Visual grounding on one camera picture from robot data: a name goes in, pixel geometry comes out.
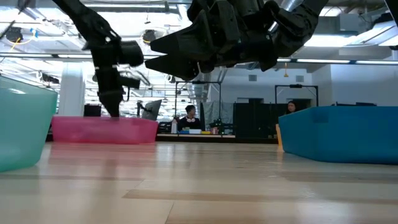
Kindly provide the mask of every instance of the teal bin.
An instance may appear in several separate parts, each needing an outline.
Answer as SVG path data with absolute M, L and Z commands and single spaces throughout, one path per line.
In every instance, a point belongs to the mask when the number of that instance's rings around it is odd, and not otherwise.
M 40 159 L 58 94 L 0 76 L 0 172 Z
M 325 106 L 279 118 L 285 152 L 316 161 L 398 165 L 398 107 Z

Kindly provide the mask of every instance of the woman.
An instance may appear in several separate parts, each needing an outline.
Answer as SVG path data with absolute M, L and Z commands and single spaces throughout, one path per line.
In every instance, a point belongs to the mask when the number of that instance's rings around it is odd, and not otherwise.
M 291 114 L 297 111 L 297 105 L 294 101 L 289 101 L 287 103 L 287 109 L 285 114 Z
M 197 112 L 195 106 L 188 105 L 185 111 L 187 115 L 178 122 L 178 131 L 181 131 L 183 128 L 200 129 L 200 120 L 195 117 Z

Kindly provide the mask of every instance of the pink plastic tub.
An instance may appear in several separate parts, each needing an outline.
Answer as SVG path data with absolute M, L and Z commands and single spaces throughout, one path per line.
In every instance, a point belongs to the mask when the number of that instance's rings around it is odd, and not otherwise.
M 146 144 L 155 142 L 158 123 L 140 118 L 54 116 L 55 142 Z

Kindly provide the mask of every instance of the plastic bin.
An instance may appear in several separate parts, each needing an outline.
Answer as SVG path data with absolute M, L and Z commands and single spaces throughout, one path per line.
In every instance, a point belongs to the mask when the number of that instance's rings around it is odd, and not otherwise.
M 57 93 L 0 77 L 0 171 L 39 161 Z
M 316 161 L 398 164 L 398 107 L 327 106 L 279 118 L 284 151 Z
M 145 144 L 156 139 L 158 122 L 141 118 L 54 116 L 55 142 Z

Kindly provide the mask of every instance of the floor board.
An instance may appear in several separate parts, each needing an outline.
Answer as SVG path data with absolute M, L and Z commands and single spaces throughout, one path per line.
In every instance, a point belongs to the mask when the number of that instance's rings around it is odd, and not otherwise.
M 276 145 L 48 144 L 0 173 L 1 224 L 396 224 L 398 167 L 330 164 Z

